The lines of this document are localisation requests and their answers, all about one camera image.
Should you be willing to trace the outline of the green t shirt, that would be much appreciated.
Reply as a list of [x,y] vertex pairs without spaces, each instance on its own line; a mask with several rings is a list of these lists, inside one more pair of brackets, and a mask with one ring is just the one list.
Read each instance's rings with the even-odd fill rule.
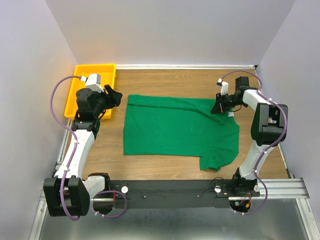
[[128,96],[123,153],[198,157],[219,171],[239,154],[240,127],[228,112],[212,114],[215,99]]

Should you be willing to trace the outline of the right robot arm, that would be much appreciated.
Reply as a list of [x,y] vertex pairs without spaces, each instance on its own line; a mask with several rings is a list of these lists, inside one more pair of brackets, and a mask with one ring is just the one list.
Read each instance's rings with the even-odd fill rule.
[[228,94],[229,84],[219,78],[220,92],[211,110],[212,114],[222,114],[236,106],[250,107],[254,110],[250,135],[252,144],[242,165],[231,180],[226,182],[227,191],[233,196],[245,196],[257,192],[257,181],[263,163],[270,152],[283,142],[287,135],[288,106],[274,102],[263,95],[259,88],[251,87],[249,78],[235,79],[235,92]]

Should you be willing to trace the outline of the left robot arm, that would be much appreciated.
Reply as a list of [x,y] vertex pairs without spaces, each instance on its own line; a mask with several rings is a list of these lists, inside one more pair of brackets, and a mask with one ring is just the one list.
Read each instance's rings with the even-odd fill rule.
[[43,191],[52,217],[70,217],[76,221],[86,216],[91,199],[96,195],[107,197],[111,181],[107,173],[92,173],[83,180],[85,162],[97,138],[100,117],[121,103],[122,94],[105,85],[101,92],[82,88],[75,94],[77,111],[73,124],[68,128],[71,142],[64,160],[53,177],[46,178]]

